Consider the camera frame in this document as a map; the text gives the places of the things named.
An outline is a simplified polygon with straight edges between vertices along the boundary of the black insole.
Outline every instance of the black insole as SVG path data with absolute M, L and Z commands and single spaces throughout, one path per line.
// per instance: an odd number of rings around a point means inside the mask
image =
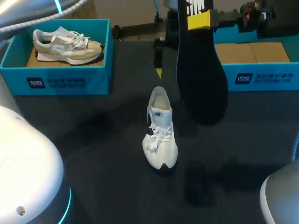
M 213 8 L 206 0 L 206 10 Z M 218 59 L 212 30 L 188 30 L 186 0 L 178 0 L 179 50 L 177 82 L 190 116 L 202 125 L 214 125 L 224 117 L 228 81 Z

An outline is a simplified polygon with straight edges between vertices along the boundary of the shoelace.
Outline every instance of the shoelace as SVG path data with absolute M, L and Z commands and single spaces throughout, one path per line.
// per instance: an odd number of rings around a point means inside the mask
M 156 152 L 161 142 L 170 141 L 171 139 L 171 129 L 172 123 L 169 125 L 168 128 L 161 128 L 154 123 L 151 123 L 150 127 L 153 130 L 153 135 L 150 137 L 147 150 Z
M 73 45 L 72 49 L 87 48 L 89 37 L 84 37 L 84 34 L 79 34 L 76 31 L 70 31 L 69 36 L 71 37 L 72 41 L 66 44 L 72 44 Z

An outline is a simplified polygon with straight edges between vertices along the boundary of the white sneaker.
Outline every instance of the white sneaker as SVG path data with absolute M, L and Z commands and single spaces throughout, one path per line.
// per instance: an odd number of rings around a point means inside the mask
M 37 60 L 46 62 L 64 61 L 71 65 L 90 63 L 102 57 L 104 46 L 75 31 L 63 27 L 47 33 L 41 30 L 33 32 L 33 45 Z
M 174 139 L 172 108 L 162 87 L 154 88 L 151 94 L 147 121 L 150 133 L 143 139 L 142 146 L 148 162 L 157 170 L 173 168 L 178 158 L 178 147 Z

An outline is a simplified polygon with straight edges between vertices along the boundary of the shoe tongue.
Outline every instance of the shoe tongue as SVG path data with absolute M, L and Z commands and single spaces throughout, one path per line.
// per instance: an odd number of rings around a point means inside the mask
M 152 107 L 151 118 L 155 125 L 168 128 L 172 120 L 172 111 L 164 111 Z
M 53 42 L 56 39 L 63 40 L 65 42 L 72 42 L 72 39 L 69 37 L 64 37 L 64 36 L 53 36 L 51 42 Z
M 61 36 L 68 36 L 70 33 L 67 29 L 63 27 L 59 27 L 58 30 L 56 30 L 56 32 L 58 32 Z

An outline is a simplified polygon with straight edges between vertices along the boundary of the teal box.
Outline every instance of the teal box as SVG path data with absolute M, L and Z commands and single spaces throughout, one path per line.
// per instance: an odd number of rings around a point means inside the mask
M 291 63 L 223 64 L 230 92 L 299 90 L 299 35 L 258 39 L 256 32 L 239 33 L 238 27 L 221 28 L 215 43 L 281 42 Z
M 33 48 L 33 31 L 53 32 L 60 26 L 102 43 L 105 47 L 103 66 L 26 68 Z M 108 95 L 113 44 L 108 19 L 53 20 L 16 35 L 8 46 L 0 71 L 14 96 Z

